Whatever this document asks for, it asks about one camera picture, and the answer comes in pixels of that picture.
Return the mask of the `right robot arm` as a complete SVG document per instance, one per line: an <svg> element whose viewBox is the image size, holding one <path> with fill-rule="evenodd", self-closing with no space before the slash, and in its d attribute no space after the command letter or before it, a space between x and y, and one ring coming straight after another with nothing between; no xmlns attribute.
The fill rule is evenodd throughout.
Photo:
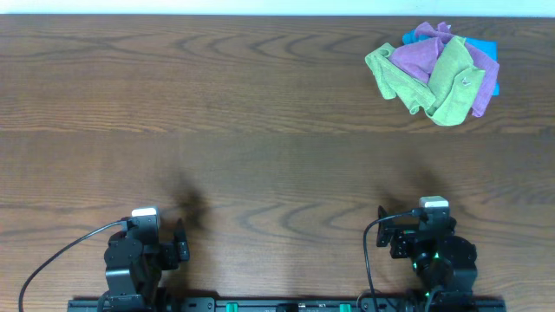
<svg viewBox="0 0 555 312"><path fill-rule="evenodd" d="M455 234L447 206L429 206L390 215L378 207L376 245L390 247L394 259L407 258L423 290L396 304L398 311L472 311L477 249Z"/></svg>

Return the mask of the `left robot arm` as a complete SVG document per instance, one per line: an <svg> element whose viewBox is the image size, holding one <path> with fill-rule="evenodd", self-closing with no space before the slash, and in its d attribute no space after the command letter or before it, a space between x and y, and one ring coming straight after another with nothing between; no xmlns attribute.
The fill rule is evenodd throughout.
<svg viewBox="0 0 555 312"><path fill-rule="evenodd" d="M104 253L108 290L96 311L179 311L181 304L159 286L162 273L190 259L185 227L175 225L173 239L162 243L155 216L125 218L122 230Z"/></svg>

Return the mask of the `light green cloth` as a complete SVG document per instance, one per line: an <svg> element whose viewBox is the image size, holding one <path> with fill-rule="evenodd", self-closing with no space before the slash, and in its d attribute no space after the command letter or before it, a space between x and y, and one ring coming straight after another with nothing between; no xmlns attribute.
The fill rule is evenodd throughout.
<svg viewBox="0 0 555 312"><path fill-rule="evenodd" d="M445 45L428 80L435 102L426 115L438 126L458 126L465 120L486 73L473 64L465 43L465 38L453 37Z"/></svg>

